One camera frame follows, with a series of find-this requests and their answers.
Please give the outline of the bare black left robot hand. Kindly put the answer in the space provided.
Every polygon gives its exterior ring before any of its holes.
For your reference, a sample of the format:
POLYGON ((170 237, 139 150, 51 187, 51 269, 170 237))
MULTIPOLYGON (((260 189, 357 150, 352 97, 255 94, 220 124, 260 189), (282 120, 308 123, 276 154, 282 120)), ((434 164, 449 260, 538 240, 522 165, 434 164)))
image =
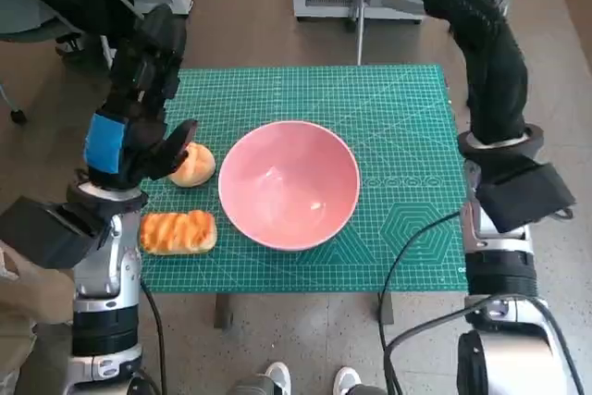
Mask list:
POLYGON ((197 121, 167 131, 166 101, 175 97, 187 39, 185 21, 159 5, 122 43, 110 70, 111 89, 92 116, 83 158, 89 180, 108 190, 137 187, 178 170, 197 121))

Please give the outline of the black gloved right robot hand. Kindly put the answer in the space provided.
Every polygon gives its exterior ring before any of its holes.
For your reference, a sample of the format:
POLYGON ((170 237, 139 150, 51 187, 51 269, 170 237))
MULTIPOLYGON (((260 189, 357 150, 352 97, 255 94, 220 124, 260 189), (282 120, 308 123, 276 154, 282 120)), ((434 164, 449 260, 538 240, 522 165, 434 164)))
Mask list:
POLYGON ((486 145, 522 137, 528 72, 496 1, 422 1, 429 17, 448 21, 464 56, 470 131, 486 145))

